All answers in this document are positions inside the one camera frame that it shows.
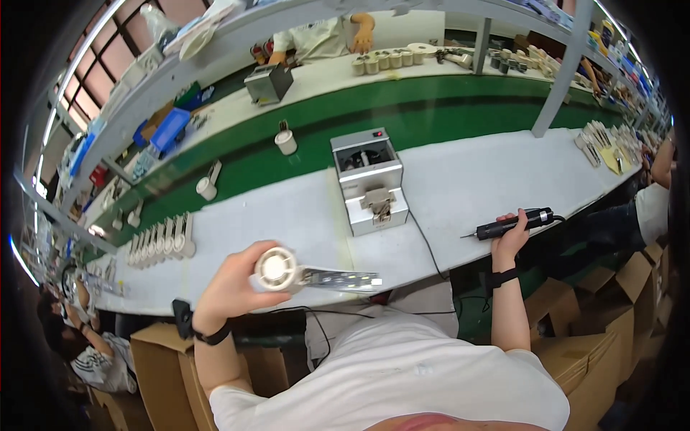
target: metal box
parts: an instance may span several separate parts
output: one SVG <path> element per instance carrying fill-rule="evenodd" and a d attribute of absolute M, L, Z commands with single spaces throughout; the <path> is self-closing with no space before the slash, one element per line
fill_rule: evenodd
<path fill-rule="evenodd" d="M 402 163 L 386 129 L 333 138 L 331 150 L 353 236 L 407 221 Z"/>
<path fill-rule="evenodd" d="M 244 85 L 259 106 L 279 103 L 293 84 L 293 74 L 282 64 L 258 66 L 244 79 Z"/>

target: dark hair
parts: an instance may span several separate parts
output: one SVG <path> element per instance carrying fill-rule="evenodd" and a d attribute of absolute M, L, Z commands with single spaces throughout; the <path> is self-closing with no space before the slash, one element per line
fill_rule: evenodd
<path fill-rule="evenodd" d="M 57 302 L 57 298 L 49 291 L 45 290 L 41 293 L 41 298 L 36 305 L 36 314 L 39 315 L 39 320 L 43 321 L 52 312 L 52 305 Z"/>
<path fill-rule="evenodd" d="M 86 337 L 78 330 L 67 326 L 57 314 L 50 313 L 41 323 L 48 347 L 68 363 L 74 361 L 89 346 Z M 65 330 L 72 331 L 75 339 L 65 340 L 62 337 Z"/>

